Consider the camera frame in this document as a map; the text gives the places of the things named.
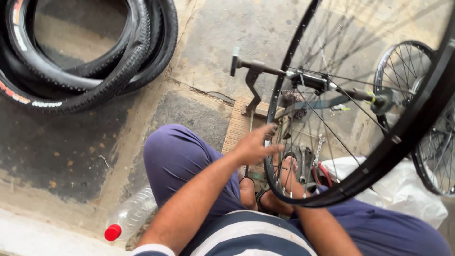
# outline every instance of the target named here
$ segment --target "red pliers handle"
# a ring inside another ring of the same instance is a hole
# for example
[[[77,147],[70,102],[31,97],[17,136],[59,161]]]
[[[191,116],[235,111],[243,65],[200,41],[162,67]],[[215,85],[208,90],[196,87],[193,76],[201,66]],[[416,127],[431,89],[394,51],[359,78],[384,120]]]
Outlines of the red pliers handle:
[[[330,175],[327,172],[327,170],[325,169],[325,167],[322,166],[321,162],[318,162],[318,169],[321,170],[321,172],[324,174],[325,178],[327,178],[329,187],[332,187],[332,180],[330,179]],[[318,185],[322,185],[318,179],[318,175],[316,173],[316,168],[314,166],[311,167],[311,171],[313,172],[313,177],[314,177],[314,180],[316,181],[316,183],[318,183]]]

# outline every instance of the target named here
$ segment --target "striped shirt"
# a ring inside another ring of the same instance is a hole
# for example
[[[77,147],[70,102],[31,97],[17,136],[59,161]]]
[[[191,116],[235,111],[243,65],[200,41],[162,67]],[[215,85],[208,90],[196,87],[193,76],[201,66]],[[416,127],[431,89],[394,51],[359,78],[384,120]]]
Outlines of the striped shirt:
[[[257,211],[228,213],[204,228],[181,254],[186,256],[316,256],[306,238],[278,217]],[[164,245],[136,248],[131,256],[175,256]]]

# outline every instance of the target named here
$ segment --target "white plastic bag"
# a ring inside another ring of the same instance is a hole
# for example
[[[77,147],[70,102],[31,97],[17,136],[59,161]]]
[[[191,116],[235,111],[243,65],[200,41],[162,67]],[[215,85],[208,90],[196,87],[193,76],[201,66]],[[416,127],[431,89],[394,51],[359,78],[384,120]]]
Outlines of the white plastic bag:
[[[365,157],[357,157],[362,163]],[[332,180],[335,180],[335,168],[338,179],[346,178],[358,164],[352,157],[342,157],[326,160],[322,165],[327,169]],[[377,207],[394,210],[403,214],[417,217],[435,229],[447,217],[447,209],[439,196],[429,192],[416,173],[414,163],[403,159],[385,177],[355,198]]]

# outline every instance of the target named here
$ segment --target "person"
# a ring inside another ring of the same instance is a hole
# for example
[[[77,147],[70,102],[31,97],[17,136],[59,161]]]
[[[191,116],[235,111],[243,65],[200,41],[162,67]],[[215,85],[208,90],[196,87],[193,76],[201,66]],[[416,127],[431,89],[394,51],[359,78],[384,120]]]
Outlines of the person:
[[[287,205],[267,191],[256,201],[253,181],[239,179],[237,169],[284,150],[263,146],[274,129],[253,130],[224,156],[184,126],[153,132],[144,163],[160,209],[132,255],[451,255],[443,237],[425,222],[356,200],[309,209]],[[283,167],[291,165],[296,169],[287,157]],[[290,191],[282,185],[287,193],[306,193],[302,186]],[[258,203],[291,219],[258,212]]]

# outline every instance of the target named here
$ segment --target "hand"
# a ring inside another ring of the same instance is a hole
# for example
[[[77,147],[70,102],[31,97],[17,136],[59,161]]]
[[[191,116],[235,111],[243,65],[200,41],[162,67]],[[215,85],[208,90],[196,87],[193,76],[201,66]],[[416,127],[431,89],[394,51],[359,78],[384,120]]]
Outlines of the hand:
[[[237,146],[231,151],[231,154],[235,155],[239,166],[256,164],[268,155],[273,155],[284,150],[284,145],[278,144],[264,147],[266,136],[273,134],[276,128],[276,124],[264,125],[248,133],[238,142]]]

